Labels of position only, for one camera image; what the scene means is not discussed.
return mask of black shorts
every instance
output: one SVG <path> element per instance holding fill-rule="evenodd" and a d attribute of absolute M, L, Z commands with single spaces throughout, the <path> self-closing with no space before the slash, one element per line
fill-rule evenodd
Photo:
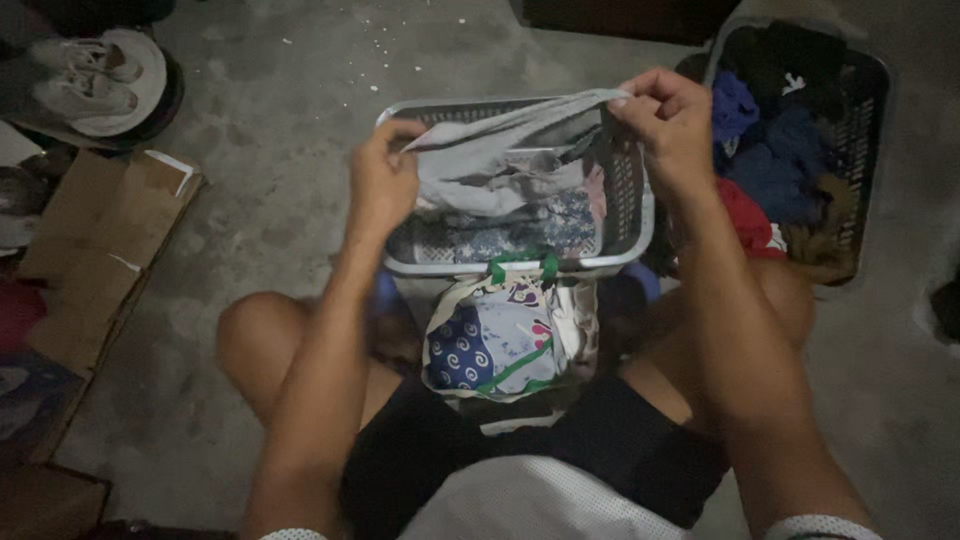
<path fill-rule="evenodd" d="M 357 435 L 341 506 L 356 538 L 397 538 L 447 476 L 521 454 L 574 465 L 681 528 L 693 527 L 730 468 L 717 441 L 678 426 L 617 377 L 592 382 L 550 428 L 496 437 L 405 380 Z"/>

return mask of red clothing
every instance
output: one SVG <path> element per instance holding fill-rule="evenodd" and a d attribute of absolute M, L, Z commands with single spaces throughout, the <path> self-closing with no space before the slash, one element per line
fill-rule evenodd
<path fill-rule="evenodd" d="M 726 178 L 717 178 L 717 190 L 727 207 L 727 213 L 733 221 L 733 228 L 740 238 L 740 245 L 747 257 L 786 258 L 786 253 L 775 247 L 768 247 L 773 238 L 770 221 L 753 199 L 744 193 L 737 184 Z"/>
<path fill-rule="evenodd" d="M 36 289 L 0 282 L 0 353 L 27 350 L 27 334 L 46 314 L 47 307 Z"/>

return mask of white mesh shirt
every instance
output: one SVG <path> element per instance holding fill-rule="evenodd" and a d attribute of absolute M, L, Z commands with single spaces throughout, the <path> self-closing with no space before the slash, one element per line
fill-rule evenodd
<path fill-rule="evenodd" d="M 400 538 L 673 540 L 692 535 L 575 467 L 551 457 L 514 455 L 487 459 L 451 475 Z M 775 524 L 765 536 L 801 538 L 880 540 L 869 529 L 832 516 L 793 517 Z M 263 538 L 322 539 L 304 528 Z"/>

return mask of pile of clothes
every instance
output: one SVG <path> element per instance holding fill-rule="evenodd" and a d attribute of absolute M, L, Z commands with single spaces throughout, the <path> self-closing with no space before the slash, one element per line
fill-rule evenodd
<path fill-rule="evenodd" d="M 504 273 L 441 296 L 423 342 L 423 382 L 461 398 L 512 402 L 596 371 L 596 281 L 559 286 Z"/>
<path fill-rule="evenodd" d="M 418 152 L 414 243 L 454 263 L 544 247 L 561 258 L 597 255 L 607 203 L 596 107 L 625 95 L 587 90 L 434 126 L 405 149 Z"/>
<path fill-rule="evenodd" d="M 785 247 L 819 283 L 856 272 L 838 242 L 856 201 L 828 144 L 846 111 L 846 53 L 842 39 L 790 24 L 744 27 L 725 42 L 713 81 L 713 161 L 744 248 L 784 257 Z"/>

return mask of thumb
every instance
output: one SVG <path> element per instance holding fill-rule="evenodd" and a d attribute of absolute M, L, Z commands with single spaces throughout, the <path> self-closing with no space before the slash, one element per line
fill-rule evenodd
<path fill-rule="evenodd" d="M 630 125 L 644 139 L 651 140 L 663 124 L 657 118 L 657 112 L 663 105 L 659 100 L 647 95 L 633 98 L 614 99 L 607 105 L 617 120 Z"/>

